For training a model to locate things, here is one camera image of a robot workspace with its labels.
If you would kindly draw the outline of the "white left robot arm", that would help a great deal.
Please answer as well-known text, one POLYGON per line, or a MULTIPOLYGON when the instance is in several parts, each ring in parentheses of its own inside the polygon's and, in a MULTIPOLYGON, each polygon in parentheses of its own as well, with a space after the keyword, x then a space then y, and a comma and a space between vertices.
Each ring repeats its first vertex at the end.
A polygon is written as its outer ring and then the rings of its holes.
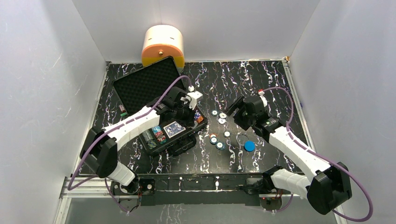
POLYGON ((174 139, 193 127, 202 97, 192 86, 188 91, 171 87, 126 119, 104 128, 92 127, 81 150, 79 165, 88 166, 100 178, 118 182, 128 194, 136 193, 140 186, 138 176, 118 160, 118 151, 130 140, 164 122, 170 123, 154 135, 156 144, 159 140, 174 139))

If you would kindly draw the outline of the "blue yellow poker chip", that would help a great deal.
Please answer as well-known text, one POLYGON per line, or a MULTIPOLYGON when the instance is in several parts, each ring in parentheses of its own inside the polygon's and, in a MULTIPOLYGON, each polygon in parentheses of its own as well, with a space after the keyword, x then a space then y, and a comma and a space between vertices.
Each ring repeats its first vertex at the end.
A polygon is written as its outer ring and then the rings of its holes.
POLYGON ((223 135, 224 137, 229 138, 231 136, 231 133, 229 131, 225 131, 223 135))

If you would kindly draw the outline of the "black poker set case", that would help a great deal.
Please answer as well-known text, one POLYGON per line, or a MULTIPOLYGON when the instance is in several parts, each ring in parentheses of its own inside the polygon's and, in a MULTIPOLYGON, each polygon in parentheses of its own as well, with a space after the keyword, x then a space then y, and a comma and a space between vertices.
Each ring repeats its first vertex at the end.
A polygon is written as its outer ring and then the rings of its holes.
MULTIPOLYGON (((188 91, 188 87, 183 84, 181 79, 173 57, 168 56, 113 81, 113 88, 129 117, 155 98, 165 94, 168 88, 179 87, 188 91)), ((207 124, 207 118, 199 110, 198 105, 196 111, 204 117, 203 122, 200 124, 195 122, 193 127, 188 127, 185 132, 180 133, 174 139, 168 139, 165 144, 157 144, 154 149, 148 149, 142 134, 139 135, 147 154, 157 156, 161 152, 167 151, 170 155, 177 156, 193 148, 197 143, 196 133, 207 124)), ((164 122, 160 127, 164 128, 169 123, 164 122)))

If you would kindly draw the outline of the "blue poker card deck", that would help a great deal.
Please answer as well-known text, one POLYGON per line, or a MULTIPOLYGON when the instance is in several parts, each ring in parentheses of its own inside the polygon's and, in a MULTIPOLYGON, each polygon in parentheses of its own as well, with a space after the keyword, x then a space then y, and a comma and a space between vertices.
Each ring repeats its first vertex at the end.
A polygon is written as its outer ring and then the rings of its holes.
POLYGON ((175 137, 176 135, 186 130, 186 128, 179 124, 177 121, 173 121, 172 123, 165 126, 163 129, 169 138, 175 137))

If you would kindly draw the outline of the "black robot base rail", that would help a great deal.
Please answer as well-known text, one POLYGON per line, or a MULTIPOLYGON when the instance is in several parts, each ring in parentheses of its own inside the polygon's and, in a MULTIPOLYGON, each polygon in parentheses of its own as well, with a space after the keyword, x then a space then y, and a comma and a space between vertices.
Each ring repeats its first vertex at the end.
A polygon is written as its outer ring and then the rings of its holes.
POLYGON ((261 173, 228 174, 141 174, 139 189, 130 194, 126 187, 111 182, 110 189, 122 205, 132 208, 132 200, 141 206, 166 204, 244 204, 279 209, 291 196, 286 190, 267 190, 261 173))

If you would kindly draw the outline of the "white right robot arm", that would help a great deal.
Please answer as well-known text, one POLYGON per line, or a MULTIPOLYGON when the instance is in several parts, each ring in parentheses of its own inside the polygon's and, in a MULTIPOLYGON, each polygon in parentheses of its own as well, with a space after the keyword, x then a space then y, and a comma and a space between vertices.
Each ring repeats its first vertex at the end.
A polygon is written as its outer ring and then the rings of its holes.
POLYGON ((311 149, 287 130, 286 123, 269 113, 264 96, 238 97, 224 112, 232 116, 243 130, 252 128, 270 145, 283 152, 302 171, 297 174, 274 166, 255 183, 240 186, 248 194, 276 193, 284 189, 307 199, 315 211, 326 215, 352 197, 351 183, 344 172, 347 167, 335 165, 311 154, 311 149))

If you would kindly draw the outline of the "dark blue chip stack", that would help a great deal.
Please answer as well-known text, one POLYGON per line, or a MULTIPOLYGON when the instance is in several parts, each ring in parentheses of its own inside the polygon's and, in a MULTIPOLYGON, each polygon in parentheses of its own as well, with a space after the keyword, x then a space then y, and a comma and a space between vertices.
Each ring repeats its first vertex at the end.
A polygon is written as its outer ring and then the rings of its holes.
POLYGON ((204 117, 201 115, 200 112, 196 111, 194 114, 194 121, 200 124, 201 122, 204 121, 204 117))

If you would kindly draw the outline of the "blue round button chip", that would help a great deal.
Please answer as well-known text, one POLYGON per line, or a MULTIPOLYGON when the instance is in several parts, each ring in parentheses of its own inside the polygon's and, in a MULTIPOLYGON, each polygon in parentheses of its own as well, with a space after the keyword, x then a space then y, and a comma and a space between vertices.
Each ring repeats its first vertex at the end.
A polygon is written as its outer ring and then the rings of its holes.
POLYGON ((246 141, 246 142, 244 143, 244 149, 245 149, 247 152, 253 152, 253 151, 255 151, 255 143, 254 143, 253 141, 246 141))

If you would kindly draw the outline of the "white and orange cylinder box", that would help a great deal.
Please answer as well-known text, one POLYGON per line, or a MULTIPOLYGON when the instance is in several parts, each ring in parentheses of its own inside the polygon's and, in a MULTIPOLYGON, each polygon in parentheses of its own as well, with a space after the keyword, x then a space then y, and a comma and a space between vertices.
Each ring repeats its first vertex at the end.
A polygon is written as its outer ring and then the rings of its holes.
POLYGON ((174 59, 178 71, 185 65, 183 35, 179 29, 171 25, 155 25, 145 34, 141 52, 143 66, 148 66, 165 57, 174 59))

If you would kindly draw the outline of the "clear acrylic dealer button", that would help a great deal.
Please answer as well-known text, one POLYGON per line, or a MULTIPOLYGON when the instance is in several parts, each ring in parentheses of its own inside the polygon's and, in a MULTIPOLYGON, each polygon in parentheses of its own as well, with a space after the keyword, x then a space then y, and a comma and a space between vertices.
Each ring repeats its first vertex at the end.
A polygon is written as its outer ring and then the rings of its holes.
POLYGON ((236 140, 240 146, 244 146, 246 144, 246 142, 249 141, 249 138, 245 134, 238 134, 236 136, 236 140))

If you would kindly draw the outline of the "small red green object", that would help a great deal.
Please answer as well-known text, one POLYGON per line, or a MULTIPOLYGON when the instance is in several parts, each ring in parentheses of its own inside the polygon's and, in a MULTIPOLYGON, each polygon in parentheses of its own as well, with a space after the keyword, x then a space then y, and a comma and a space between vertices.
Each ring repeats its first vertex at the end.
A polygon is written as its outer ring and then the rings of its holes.
POLYGON ((121 112, 120 116, 121 117, 127 116, 127 111, 126 111, 124 105, 119 105, 119 108, 120 108, 120 112, 121 112))

